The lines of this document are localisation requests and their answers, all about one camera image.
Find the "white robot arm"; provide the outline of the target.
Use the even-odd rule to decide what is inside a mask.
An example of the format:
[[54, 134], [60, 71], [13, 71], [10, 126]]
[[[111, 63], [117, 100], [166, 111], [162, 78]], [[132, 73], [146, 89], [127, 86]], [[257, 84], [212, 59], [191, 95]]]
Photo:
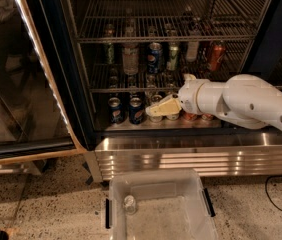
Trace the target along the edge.
[[282, 131], [282, 92], [263, 79], [240, 74], [226, 82], [212, 82], [186, 74], [177, 94], [171, 94], [146, 108], [151, 117], [187, 113], [211, 114], [223, 121], [247, 128], [271, 125]]

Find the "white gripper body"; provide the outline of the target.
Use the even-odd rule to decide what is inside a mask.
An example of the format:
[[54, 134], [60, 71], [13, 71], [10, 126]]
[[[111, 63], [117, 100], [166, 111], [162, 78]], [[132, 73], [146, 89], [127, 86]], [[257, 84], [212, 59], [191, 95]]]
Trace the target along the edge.
[[203, 114], [205, 104], [199, 100], [201, 89], [208, 84], [207, 79], [186, 80], [184, 85], [178, 91], [178, 99], [182, 109], [191, 114]]

